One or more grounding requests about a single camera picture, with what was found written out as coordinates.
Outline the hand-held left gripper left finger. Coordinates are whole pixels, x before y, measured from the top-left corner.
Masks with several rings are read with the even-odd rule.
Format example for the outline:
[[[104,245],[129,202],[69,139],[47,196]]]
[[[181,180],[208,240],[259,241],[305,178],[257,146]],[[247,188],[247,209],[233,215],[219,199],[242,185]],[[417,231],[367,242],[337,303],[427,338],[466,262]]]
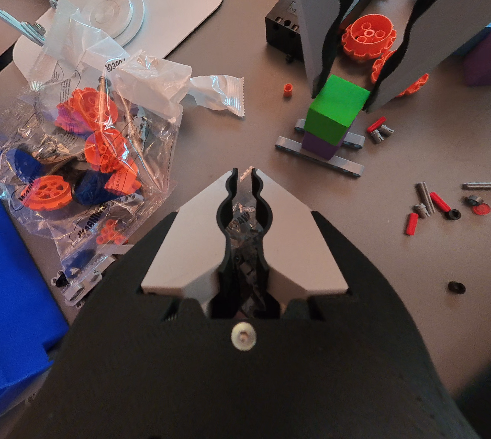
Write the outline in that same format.
[[[227,227],[237,180],[233,168],[183,204],[144,276],[144,294],[196,299],[210,316],[236,315],[239,281]]]

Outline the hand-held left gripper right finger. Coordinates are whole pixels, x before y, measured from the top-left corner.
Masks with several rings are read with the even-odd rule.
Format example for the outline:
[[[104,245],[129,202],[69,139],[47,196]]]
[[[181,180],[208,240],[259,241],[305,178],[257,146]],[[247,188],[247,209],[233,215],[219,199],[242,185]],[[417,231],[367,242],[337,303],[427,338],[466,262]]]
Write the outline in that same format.
[[[309,207],[258,168],[251,171],[256,200],[256,275],[266,309],[280,314],[293,300],[345,295],[348,284]]]

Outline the purple foam cube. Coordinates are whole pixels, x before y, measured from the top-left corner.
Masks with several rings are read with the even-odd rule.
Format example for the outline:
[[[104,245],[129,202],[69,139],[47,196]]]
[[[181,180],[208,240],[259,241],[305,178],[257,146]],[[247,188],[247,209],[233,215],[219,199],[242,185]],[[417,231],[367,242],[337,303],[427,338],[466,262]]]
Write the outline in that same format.
[[[463,71],[466,86],[490,86],[490,34],[467,54]]]
[[[314,153],[322,157],[323,159],[330,160],[336,154],[338,149],[342,146],[346,135],[347,134],[345,134],[337,144],[333,145],[328,141],[325,141],[317,137],[316,135],[305,131],[302,141],[302,148],[305,151]]]

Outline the clear bag of grey parts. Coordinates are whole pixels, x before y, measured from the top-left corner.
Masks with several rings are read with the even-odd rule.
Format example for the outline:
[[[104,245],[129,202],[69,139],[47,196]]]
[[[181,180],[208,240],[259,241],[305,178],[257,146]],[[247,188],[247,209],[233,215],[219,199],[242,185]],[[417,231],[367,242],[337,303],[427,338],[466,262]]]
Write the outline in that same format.
[[[234,274],[239,282],[239,313],[259,317],[266,310],[265,297],[257,281],[257,250],[263,229],[256,219],[256,199],[252,192],[250,166],[238,177],[237,193],[232,203],[233,218],[226,228],[231,240]]]

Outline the green foam cube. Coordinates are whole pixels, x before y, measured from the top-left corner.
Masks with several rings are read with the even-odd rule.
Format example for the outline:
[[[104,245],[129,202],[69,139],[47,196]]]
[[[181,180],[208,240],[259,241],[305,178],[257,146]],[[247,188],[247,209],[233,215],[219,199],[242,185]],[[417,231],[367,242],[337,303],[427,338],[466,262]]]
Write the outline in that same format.
[[[304,131],[337,145],[369,96],[369,90],[332,74],[310,104]]]

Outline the clear bag of orange gears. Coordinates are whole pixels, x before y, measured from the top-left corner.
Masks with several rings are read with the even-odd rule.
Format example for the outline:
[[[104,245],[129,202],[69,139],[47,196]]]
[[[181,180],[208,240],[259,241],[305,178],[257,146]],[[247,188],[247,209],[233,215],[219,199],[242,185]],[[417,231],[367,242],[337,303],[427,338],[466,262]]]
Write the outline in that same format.
[[[80,307],[129,238],[168,198],[178,126],[124,98],[110,75],[41,52],[1,129],[1,200],[30,233],[54,241],[51,284]]]

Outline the white plastic pouch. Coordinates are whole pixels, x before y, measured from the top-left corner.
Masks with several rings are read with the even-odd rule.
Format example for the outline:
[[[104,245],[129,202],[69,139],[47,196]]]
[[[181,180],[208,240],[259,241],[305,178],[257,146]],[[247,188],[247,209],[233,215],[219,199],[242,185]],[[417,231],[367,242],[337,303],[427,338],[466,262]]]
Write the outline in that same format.
[[[187,95],[199,106],[245,116],[243,78],[224,74],[191,77],[190,66],[155,58],[147,61],[145,55],[118,66],[110,61],[106,68],[116,93],[169,123],[181,123],[181,101]]]

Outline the black perforated control box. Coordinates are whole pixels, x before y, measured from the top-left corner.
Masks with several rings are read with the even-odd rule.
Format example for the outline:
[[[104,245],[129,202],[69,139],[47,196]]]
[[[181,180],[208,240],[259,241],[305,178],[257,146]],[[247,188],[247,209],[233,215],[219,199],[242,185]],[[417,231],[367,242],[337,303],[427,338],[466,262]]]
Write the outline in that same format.
[[[354,0],[345,14],[340,31],[358,19],[372,0]],[[286,54],[287,62],[303,62],[303,49],[295,0],[279,0],[265,18],[267,43]]]

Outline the orange gear wheel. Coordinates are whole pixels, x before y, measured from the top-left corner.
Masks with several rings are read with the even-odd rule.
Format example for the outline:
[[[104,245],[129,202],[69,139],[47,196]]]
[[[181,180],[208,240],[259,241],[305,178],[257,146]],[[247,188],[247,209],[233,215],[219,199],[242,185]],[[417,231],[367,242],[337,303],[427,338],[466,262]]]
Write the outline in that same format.
[[[381,54],[381,56],[377,60],[374,61],[373,65],[372,65],[372,69],[371,69],[371,76],[370,76],[372,84],[376,83],[386,61],[394,53],[395,53],[394,50],[386,51],[383,54]],[[416,93],[422,86],[424,86],[427,83],[428,79],[429,79],[429,74],[426,73],[426,74],[422,75],[411,86],[409,86],[403,92],[401,92],[399,95],[397,95],[397,98],[402,98],[404,96],[409,96],[409,95]]]

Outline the grey ribbed pin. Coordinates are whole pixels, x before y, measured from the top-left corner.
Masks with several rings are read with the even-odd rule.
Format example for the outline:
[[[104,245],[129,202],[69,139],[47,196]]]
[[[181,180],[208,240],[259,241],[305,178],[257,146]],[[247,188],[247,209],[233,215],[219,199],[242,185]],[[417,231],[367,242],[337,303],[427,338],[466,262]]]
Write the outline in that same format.
[[[435,213],[435,208],[427,184],[425,182],[419,182],[415,184],[415,188],[422,204],[425,206],[426,211],[428,212],[428,216],[433,215]]]

